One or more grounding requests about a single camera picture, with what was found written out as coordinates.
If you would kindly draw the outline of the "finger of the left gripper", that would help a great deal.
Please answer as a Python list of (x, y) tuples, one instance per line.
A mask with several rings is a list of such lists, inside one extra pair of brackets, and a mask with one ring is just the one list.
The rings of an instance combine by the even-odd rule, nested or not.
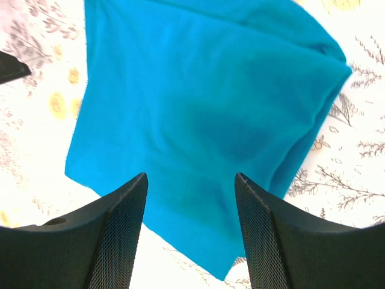
[(30, 74), (31, 71), (25, 63), (6, 52), (0, 52), (0, 84), (5, 84)]

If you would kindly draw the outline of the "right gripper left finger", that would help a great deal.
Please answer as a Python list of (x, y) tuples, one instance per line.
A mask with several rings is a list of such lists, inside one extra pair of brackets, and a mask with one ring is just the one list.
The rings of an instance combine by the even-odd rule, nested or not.
[(129, 288), (146, 205), (140, 173), (37, 226), (1, 228), (1, 288)]

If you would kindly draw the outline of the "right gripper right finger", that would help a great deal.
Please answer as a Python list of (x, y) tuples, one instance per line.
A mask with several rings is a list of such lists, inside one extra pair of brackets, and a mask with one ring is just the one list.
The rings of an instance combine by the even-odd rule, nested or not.
[(384, 225), (360, 229), (324, 220), (241, 173), (235, 195), (253, 288), (384, 287)]

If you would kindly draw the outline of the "blue t shirt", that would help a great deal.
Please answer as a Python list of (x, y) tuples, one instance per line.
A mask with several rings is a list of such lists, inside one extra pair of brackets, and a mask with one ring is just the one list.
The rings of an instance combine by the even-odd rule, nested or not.
[(144, 224), (218, 279), (243, 256), (234, 180), (284, 197), (351, 75), (292, 1), (85, 1), (66, 160), (103, 196), (144, 172)]

